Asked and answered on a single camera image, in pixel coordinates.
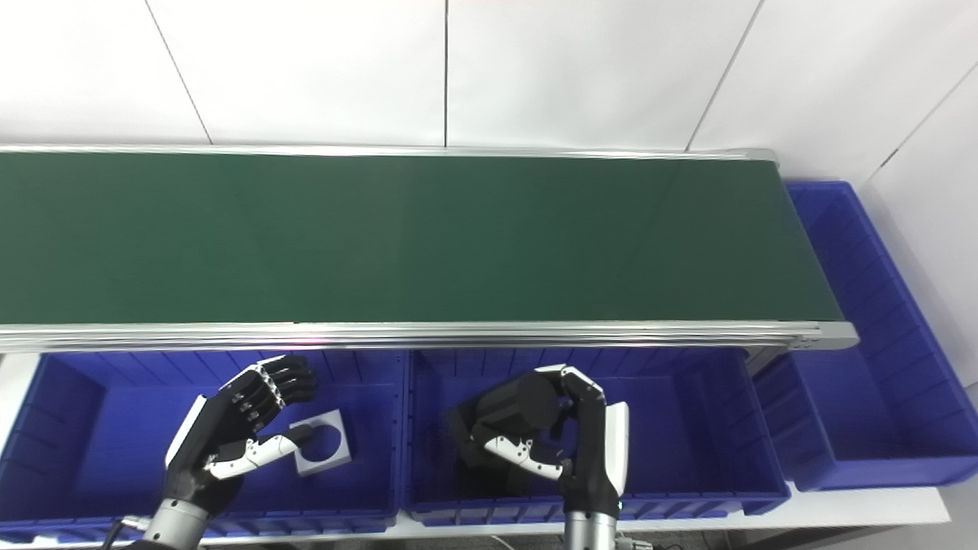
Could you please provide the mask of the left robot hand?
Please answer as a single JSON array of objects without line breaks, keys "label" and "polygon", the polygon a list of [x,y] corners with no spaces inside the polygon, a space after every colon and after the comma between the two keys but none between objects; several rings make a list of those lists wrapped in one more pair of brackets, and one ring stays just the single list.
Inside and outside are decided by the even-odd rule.
[{"label": "left robot hand", "polygon": [[198,396],[167,450],[162,498],[195,505],[209,516],[226,510],[245,474],[311,441],[314,428],[307,424],[279,434],[261,431],[287,406],[308,403],[317,387],[308,360],[285,354],[249,365],[214,396]]}]

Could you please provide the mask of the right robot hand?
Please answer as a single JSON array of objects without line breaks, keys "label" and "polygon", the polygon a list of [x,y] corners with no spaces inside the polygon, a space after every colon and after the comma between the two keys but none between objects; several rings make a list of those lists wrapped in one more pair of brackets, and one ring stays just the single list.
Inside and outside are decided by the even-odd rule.
[{"label": "right robot hand", "polygon": [[[576,424],[576,449],[546,461],[535,452],[537,436],[558,435],[567,420]],[[629,461],[630,411],[610,404],[600,384],[576,367],[538,367],[497,384],[474,401],[465,445],[479,464],[502,462],[558,484],[565,511],[619,519]]]}]

